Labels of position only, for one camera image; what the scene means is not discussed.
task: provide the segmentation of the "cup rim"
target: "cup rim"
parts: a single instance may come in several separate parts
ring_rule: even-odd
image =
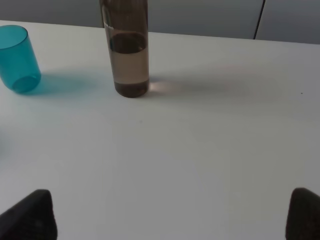
[[[12,24],[12,25],[3,25],[3,26],[0,26],[0,29],[1,29],[1,28],[4,28],[4,27],[18,27],[18,28],[20,28],[20,29],[23,29],[23,30],[25,31],[26,35],[25,35],[25,38],[23,38],[21,41],[19,41],[19,42],[18,42],[17,44],[15,44],[15,45],[12,45],[12,46],[9,46],[9,47],[4,47],[4,48],[1,48],[1,47],[0,47],[0,51],[1,51],[1,50],[5,50],[5,49],[14,48],[14,47],[22,44],[22,43],[28,38],[28,36],[29,36],[28,30],[25,29],[23,26],[14,25],[14,24]]]

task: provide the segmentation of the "blue cup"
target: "blue cup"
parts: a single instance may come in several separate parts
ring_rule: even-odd
[[[0,78],[16,93],[31,91],[40,82],[37,59],[22,26],[0,26]]]

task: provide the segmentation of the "cabinet door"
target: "cabinet door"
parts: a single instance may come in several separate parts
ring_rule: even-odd
[[[0,0],[0,20],[103,26],[99,0]]]
[[[256,39],[320,44],[320,0],[267,0]]]
[[[149,0],[151,32],[253,39],[263,0]]]

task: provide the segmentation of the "bottle bottom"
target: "bottle bottom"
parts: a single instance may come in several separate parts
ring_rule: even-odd
[[[149,89],[149,79],[135,84],[114,82],[115,90],[126,98],[137,98],[144,95]]]

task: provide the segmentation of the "teal plastic cup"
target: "teal plastic cup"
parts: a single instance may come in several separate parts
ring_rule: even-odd
[[[28,31],[17,25],[0,26],[0,78],[16,93],[33,90],[41,73]]]

